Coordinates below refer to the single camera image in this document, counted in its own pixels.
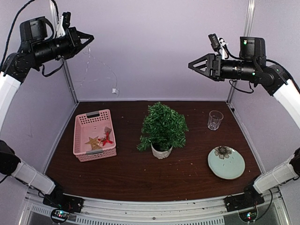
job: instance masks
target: plate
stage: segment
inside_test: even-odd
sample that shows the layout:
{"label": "plate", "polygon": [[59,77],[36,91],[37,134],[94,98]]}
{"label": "plate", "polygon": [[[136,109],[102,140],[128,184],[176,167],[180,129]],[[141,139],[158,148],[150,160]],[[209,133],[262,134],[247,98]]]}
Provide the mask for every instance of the plate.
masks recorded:
{"label": "plate", "polygon": [[216,176],[226,180],[236,179],[245,171],[243,156],[227,146],[214,148],[208,155],[208,165]]}

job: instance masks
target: star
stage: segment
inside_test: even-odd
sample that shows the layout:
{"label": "star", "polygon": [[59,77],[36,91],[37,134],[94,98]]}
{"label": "star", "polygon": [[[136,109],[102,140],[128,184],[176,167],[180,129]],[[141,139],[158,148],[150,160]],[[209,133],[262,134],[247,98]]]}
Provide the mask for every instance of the star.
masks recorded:
{"label": "star", "polygon": [[100,149],[101,147],[99,146],[99,141],[97,141],[99,136],[95,137],[95,138],[91,138],[89,137],[90,141],[86,142],[85,144],[90,144],[91,147],[92,147],[92,150],[95,150],[95,149]]}

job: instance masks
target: metal pole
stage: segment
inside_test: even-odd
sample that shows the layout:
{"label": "metal pole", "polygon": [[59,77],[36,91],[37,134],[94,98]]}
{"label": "metal pole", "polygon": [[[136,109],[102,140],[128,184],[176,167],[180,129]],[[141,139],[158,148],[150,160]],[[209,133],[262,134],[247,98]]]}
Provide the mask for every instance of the metal pole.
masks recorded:
{"label": "metal pole", "polygon": [[[243,36],[249,37],[251,34],[252,26],[253,26],[253,20],[254,20],[254,12],[255,12],[255,0],[249,0],[248,1],[248,9],[247,9],[247,15],[245,20],[245,27],[244,27],[244,34]],[[233,100],[233,95],[236,92],[234,89],[237,86],[238,82],[233,82],[233,87],[230,88],[227,103],[228,105],[231,105],[231,102]]]}
{"label": "metal pole", "polygon": [[[59,18],[56,15],[55,6],[54,6],[54,4],[51,0],[49,0],[49,4],[50,4],[50,12],[51,12],[51,17],[52,17],[52,22],[54,24],[54,27],[56,28],[56,25],[58,23]],[[78,98],[77,98],[77,95],[75,93],[75,89],[74,89],[74,86],[73,86],[73,82],[72,82],[72,79],[71,79],[71,74],[70,74],[70,71],[69,71],[69,68],[68,68],[67,61],[65,61],[62,68],[63,68],[63,72],[64,72],[64,75],[65,75],[65,78],[66,78],[67,86],[69,88],[69,91],[71,92],[71,96],[72,96],[72,99],[74,101],[74,104],[78,104]]]}

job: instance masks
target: brown flower decoration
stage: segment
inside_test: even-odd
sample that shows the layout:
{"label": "brown flower decoration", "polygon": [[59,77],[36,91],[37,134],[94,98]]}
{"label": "brown flower decoration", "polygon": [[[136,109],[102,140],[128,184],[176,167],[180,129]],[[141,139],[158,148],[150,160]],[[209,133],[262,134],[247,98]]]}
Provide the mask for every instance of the brown flower decoration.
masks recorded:
{"label": "brown flower decoration", "polygon": [[229,155],[232,154],[232,150],[226,146],[217,147],[215,150],[215,155],[219,156],[220,159],[229,158]]}

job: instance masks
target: basket handle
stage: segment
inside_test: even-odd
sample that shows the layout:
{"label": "basket handle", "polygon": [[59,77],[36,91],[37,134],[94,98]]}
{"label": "basket handle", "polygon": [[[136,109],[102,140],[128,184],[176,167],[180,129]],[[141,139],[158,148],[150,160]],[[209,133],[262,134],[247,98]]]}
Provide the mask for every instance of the basket handle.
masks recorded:
{"label": "basket handle", "polygon": [[86,117],[88,119],[93,118],[93,117],[97,117],[97,116],[100,116],[99,111],[89,112],[89,113],[86,114]]}
{"label": "basket handle", "polygon": [[98,149],[98,150],[87,151],[86,154],[87,155],[94,155],[94,154],[103,153],[103,152],[104,151],[102,149]]}

